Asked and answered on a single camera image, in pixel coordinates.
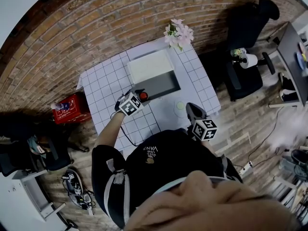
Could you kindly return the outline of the person's left forearm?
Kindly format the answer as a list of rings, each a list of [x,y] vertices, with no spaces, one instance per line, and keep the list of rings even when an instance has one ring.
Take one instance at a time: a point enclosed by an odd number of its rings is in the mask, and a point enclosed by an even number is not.
[[[114,147],[124,118],[123,112],[116,112],[97,137],[94,148],[100,145]]]

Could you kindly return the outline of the black white shoe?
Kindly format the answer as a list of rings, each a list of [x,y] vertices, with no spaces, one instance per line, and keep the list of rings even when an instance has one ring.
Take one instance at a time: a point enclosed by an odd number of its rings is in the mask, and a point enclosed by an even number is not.
[[[291,91],[295,91],[295,88],[293,86],[293,83],[291,81],[291,79],[287,78],[284,73],[282,72],[279,72],[278,73],[278,77],[279,77],[279,80],[281,82],[281,85],[282,85],[282,88],[284,90],[291,90]]]
[[[283,102],[298,100],[298,95],[295,90],[282,89],[280,90],[279,95]]]

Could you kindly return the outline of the person's right forearm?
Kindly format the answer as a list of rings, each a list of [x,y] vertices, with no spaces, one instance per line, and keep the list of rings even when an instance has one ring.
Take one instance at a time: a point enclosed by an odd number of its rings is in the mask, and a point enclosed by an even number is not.
[[[206,147],[214,156],[217,156],[209,141],[201,141],[201,144]]]

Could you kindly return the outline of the white box lid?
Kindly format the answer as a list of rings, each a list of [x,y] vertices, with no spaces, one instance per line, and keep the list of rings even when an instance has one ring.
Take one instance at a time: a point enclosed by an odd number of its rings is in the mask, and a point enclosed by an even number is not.
[[[174,70],[174,65],[166,50],[159,50],[139,57],[128,63],[134,84]]]

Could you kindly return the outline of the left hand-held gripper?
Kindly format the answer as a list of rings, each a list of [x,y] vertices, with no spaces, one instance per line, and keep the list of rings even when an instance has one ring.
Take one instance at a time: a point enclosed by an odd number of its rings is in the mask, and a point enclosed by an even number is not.
[[[142,93],[145,89],[137,89],[132,92],[129,90],[126,94],[122,94],[115,104],[115,111],[122,112],[126,116],[133,116],[144,108],[136,93]]]

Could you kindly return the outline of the black office chair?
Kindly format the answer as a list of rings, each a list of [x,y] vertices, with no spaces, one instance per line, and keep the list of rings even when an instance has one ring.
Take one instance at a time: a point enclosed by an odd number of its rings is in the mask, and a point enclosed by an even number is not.
[[[258,69],[260,66],[267,66],[271,74],[275,74],[275,68],[269,55],[263,52],[263,58],[258,59],[257,65],[243,69],[240,57],[232,57],[230,51],[252,48],[267,22],[270,19],[278,20],[279,17],[279,8],[272,0],[248,2],[234,7],[227,14],[227,39],[215,50],[199,55],[213,86],[216,88],[225,83],[232,102],[247,97],[263,86]]]
[[[0,173],[7,177],[22,170],[38,171],[38,156],[33,154],[28,139],[36,132],[36,125],[24,119],[0,117],[0,138],[9,141],[0,141]]]
[[[90,149],[81,145],[81,142],[71,142],[71,134],[79,123],[56,124],[51,120],[44,120],[36,124],[36,136],[45,140],[49,152],[41,159],[45,169],[57,171],[74,162],[69,155],[69,150],[88,153]]]

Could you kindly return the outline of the white grid tablecloth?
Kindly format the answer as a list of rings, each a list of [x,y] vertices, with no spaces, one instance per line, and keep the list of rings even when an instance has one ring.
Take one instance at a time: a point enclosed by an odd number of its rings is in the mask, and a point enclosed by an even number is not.
[[[151,101],[136,115],[126,117],[115,143],[119,151],[130,153],[135,145],[153,134],[188,127],[190,122],[185,109],[188,102],[202,107],[209,115],[221,109],[193,47],[188,45],[180,51],[170,48],[159,38],[121,52],[80,75],[78,86],[84,89],[97,133],[110,121],[117,99],[133,85],[128,62],[162,49],[169,54],[181,90]]]

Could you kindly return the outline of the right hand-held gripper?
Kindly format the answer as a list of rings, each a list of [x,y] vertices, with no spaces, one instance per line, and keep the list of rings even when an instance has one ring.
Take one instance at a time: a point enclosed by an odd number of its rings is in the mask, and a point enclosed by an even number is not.
[[[199,141],[208,141],[214,138],[218,127],[208,118],[205,110],[194,103],[186,104],[186,113],[191,125],[188,131]]]

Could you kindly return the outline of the grey rectangular tray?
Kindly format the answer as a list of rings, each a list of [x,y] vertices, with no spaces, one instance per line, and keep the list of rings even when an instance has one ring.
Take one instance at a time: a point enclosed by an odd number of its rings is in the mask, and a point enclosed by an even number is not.
[[[160,98],[162,96],[181,90],[174,71],[169,71],[153,78],[147,79],[133,86],[133,91],[145,89],[149,96],[148,101]]]

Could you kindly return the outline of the white power strip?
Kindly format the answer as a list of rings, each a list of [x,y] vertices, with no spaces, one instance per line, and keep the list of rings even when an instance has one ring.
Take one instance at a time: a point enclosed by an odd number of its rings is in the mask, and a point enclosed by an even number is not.
[[[249,161],[240,171],[240,176],[245,177],[246,175],[249,175],[253,172],[253,165],[252,162]]]

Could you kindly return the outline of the pink flowers in vase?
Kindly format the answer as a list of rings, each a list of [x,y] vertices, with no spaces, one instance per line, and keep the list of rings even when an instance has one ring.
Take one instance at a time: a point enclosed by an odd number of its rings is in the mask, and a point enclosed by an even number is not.
[[[170,48],[177,48],[180,51],[194,40],[194,31],[183,24],[183,21],[182,19],[171,19],[164,32],[165,43]]]

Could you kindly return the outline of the person's black clothing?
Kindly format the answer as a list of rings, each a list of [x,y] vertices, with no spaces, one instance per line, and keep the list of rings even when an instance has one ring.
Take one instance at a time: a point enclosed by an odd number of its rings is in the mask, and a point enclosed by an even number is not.
[[[242,181],[229,159],[213,155],[180,129],[148,137],[127,158],[109,145],[92,151],[95,199],[121,229],[148,198],[176,186],[196,170],[215,181]]]

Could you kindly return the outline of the white paper roll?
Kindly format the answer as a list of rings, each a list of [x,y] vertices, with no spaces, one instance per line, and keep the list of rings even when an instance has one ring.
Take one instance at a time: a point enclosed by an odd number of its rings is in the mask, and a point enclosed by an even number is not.
[[[248,69],[252,66],[257,65],[258,59],[256,55],[248,54],[248,53],[242,53],[240,55],[240,66],[243,69]]]

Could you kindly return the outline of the small colourful packet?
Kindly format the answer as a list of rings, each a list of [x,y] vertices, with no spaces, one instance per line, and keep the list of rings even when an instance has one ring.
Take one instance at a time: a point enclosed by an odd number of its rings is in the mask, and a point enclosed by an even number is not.
[[[230,54],[232,57],[239,57],[241,54],[246,54],[246,49],[245,48],[237,48],[234,50],[230,51]]]

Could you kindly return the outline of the white desk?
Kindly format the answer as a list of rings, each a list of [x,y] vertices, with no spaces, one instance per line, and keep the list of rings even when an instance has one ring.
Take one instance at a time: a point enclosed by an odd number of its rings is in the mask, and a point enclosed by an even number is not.
[[[64,231],[67,225],[59,211],[39,185],[42,170],[27,175],[16,171],[4,177],[0,173],[0,224],[7,231]]]

